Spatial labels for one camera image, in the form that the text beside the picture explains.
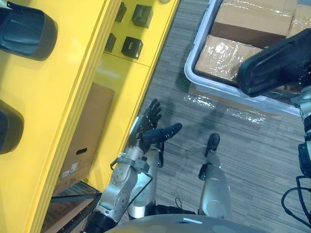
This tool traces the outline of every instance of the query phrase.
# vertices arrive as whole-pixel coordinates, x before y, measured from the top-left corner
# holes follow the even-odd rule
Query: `yellow shelf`
[[[111,54],[103,54],[94,81],[113,89],[115,97],[90,175],[85,179],[101,191],[107,186],[111,175],[109,164],[125,147],[178,2],[171,0],[163,4],[159,0],[124,0],[127,11],[122,22],[113,25],[112,33],[117,39],[115,46]],[[152,6],[154,15],[148,29],[136,27],[131,21],[136,4]],[[121,53],[126,36],[143,42],[138,60]]]
[[[40,232],[53,189],[120,0],[17,0],[43,10],[58,37],[43,62],[0,51],[0,99],[25,121],[0,155],[0,232]]]

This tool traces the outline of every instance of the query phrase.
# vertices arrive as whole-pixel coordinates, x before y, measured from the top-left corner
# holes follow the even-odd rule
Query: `small black box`
[[[141,40],[127,36],[123,44],[122,53],[124,56],[138,59],[142,46]]]
[[[115,45],[116,42],[116,37],[112,33],[109,34],[106,46],[105,46],[105,51],[107,52],[112,52],[112,49]]]
[[[125,12],[126,12],[126,6],[124,2],[121,2],[115,21],[121,23]]]
[[[137,4],[132,17],[132,22],[135,26],[149,28],[153,14],[151,6]]]

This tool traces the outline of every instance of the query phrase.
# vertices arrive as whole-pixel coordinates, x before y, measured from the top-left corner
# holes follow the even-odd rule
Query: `black cable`
[[[181,200],[180,200],[179,198],[177,198],[177,197],[175,198],[175,204],[176,204],[176,206],[177,206],[179,209],[183,209],[183,203],[182,203]]]
[[[300,187],[301,190],[307,190],[311,193],[311,188],[305,188],[305,187]],[[284,211],[289,215],[292,216],[294,219],[298,220],[299,222],[305,224],[306,226],[308,226],[309,228],[311,228],[311,224],[307,223],[306,221],[302,220],[301,218],[297,217],[296,215],[294,215],[284,204],[284,200],[287,197],[287,195],[291,192],[293,192],[294,190],[298,190],[298,187],[296,188],[291,188],[289,190],[286,191],[286,193],[284,193],[284,195],[282,196],[282,200],[281,200],[281,205],[284,209]]]
[[[153,180],[153,177],[147,173],[144,173],[146,176],[148,176],[150,178],[150,180],[146,183],[146,185],[136,194],[135,197],[133,197],[133,199],[128,203],[127,207],[125,208],[125,210],[130,206],[130,204],[132,204],[132,202],[142,193],[142,191],[144,191],[144,189],[151,183],[151,181]]]
[[[300,186],[300,179],[305,179],[305,178],[308,178],[308,177],[306,177],[306,176],[297,176],[296,177],[297,188],[298,188],[297,190],[298,190],[298,196],[299,196],[301,207],[302,207],[303,211],[305,212],[305,215],[308,218],[309,223],[311,223],[310,214],[306,208],[305,202],[303,201],[301,186]]]

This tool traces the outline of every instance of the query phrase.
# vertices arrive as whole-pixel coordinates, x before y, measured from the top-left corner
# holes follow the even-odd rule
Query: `brown cardboard box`
[[[293,16],[297,6],[297,0],[224,0],[224,2],[243,8],[290,17]]]
[[[236,85],[235,77],[242,62],[261,49],[209,35],[195,72],[211,79]]]
[[[291,16],[224,2],[214,21],[211,35],[263,49],[286,37],[291,20]]]
[[[54,195],[88,176],[114,92],[93,83],[61,168]]]
[[[297,5],[286,38],[292,37],[306,28],[311,28],[311,6]]]

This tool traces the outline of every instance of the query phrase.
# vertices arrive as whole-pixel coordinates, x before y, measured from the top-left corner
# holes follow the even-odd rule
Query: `white plastic bin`
[[[193,49],[190,51],[185,64],[186,77],[194,83],[195,88],[198,91],[210,93],[268,113],[289,113],[299,116],[299,110],[293,105],[265,96],[251,98],[236,87],[201,77],[193,72],[222,1],[223,0],[209,1],[209,7],[204,13],[201,25],[193,43]]]

